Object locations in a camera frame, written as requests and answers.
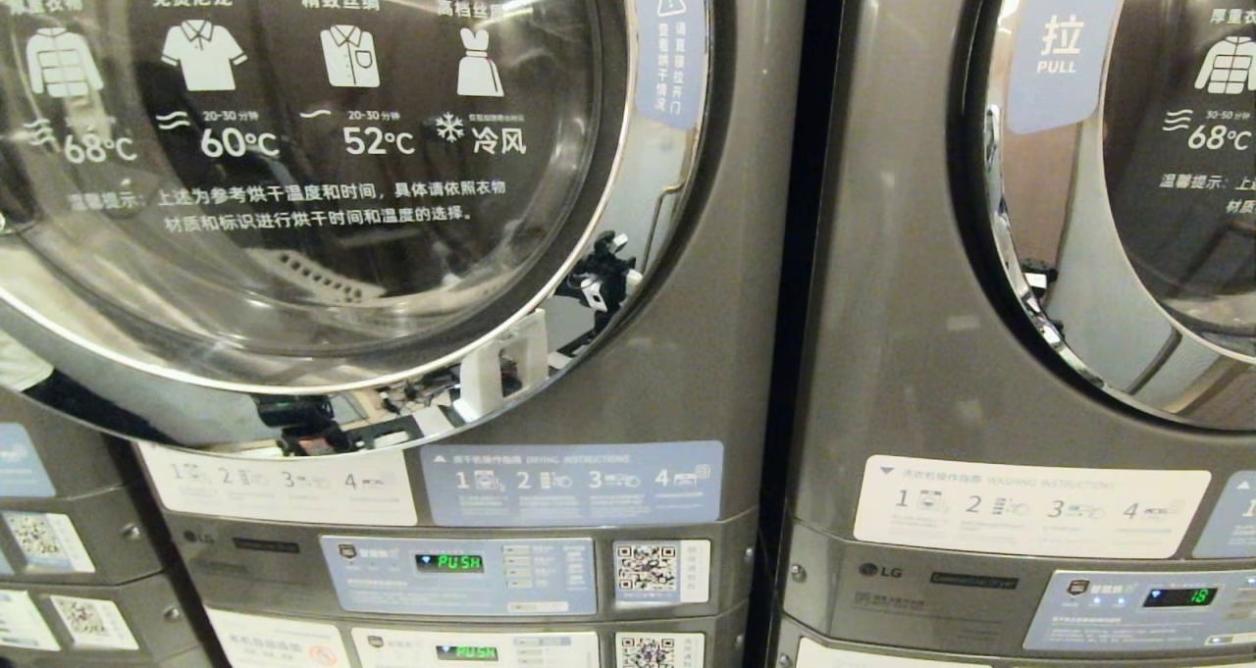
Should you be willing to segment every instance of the snowflake icon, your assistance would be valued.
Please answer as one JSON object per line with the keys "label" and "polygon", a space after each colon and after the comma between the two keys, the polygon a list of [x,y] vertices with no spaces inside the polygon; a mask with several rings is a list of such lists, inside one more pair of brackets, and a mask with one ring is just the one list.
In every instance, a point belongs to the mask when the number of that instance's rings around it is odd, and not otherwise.
{"label": "snowflake icon", "polygon": [[462,134],[462,119],[450,114],[448,110],[436,119],[436,136],[442,137],[442,139],[453,142],[458,141]]}

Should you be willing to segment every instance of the washing machine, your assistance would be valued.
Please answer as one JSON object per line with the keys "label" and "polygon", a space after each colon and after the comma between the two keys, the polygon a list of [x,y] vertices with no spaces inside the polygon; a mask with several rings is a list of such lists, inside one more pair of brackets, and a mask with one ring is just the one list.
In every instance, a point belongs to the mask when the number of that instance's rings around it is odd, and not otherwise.
{"label": "washing machine", "polygon": [[845,10],[772,663],[1248,664],[1256,0]]}
{"label": "washing machine", "polygon": [[[13,342],[3,349],[8,372],[35,370],[15,365]],[[39,369],[35,397],[57,387]],[[221,663],[126,441],[0,391],[0,519],[5,665]]]}
{"label": "washing machine", "polygon": [[3,0],[0,323],[235,668],[726,668],[803,0]]}

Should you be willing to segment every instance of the caution triangle icon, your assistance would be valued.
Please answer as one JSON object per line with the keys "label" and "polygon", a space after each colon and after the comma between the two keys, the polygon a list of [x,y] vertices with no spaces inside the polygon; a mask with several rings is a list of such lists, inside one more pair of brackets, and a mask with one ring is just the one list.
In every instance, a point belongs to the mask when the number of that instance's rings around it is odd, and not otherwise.
{"label": "caution triangle icon", "polygon": [[658,0],[658,16],[659,19],[666,19],[669,15],[685,14],[688,8],[685,5],[685,0]]}

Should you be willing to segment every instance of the dryer door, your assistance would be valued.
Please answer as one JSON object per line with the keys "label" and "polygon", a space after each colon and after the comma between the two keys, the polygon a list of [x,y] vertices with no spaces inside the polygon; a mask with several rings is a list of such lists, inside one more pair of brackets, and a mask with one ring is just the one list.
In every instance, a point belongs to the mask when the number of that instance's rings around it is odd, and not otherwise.
{"label": "dryer door", "polygon": [[1002,0],[981,50],[1021,315],[1125,404],[1256,429],[1256,0]]}
{"label": "dryer door", "polygon": [[520,402],[613,329],[700,137],[705,0],[0,6],[0,328],[36,394],[152,439],[343,452]]}

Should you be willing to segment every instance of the qr code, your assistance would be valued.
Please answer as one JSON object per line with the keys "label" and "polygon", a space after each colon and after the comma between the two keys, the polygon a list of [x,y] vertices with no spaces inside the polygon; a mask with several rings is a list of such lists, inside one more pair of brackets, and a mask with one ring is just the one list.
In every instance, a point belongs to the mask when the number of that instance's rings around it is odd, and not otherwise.
{"label": "qr code", "polygon": [[18,546],[28,558],[63,558],[65,550],[57,539],[57,531],[44,516],[11,514],[5,516]]}
{"label": "qr code", "polygon": [[99,637],[108,638],[113,634],[95,603],[77,600],[69,596],[55,596],[57,613],[65,622],[65,628],[75,638]]}
{"label": "qr code", "polygon": [[615,579],[620,590],[676,591],[679,549],[673,544],[615,547]]}
{"label": "qr code", "polygon": [[618,668],[676,668],[676,639],[619,637]]}

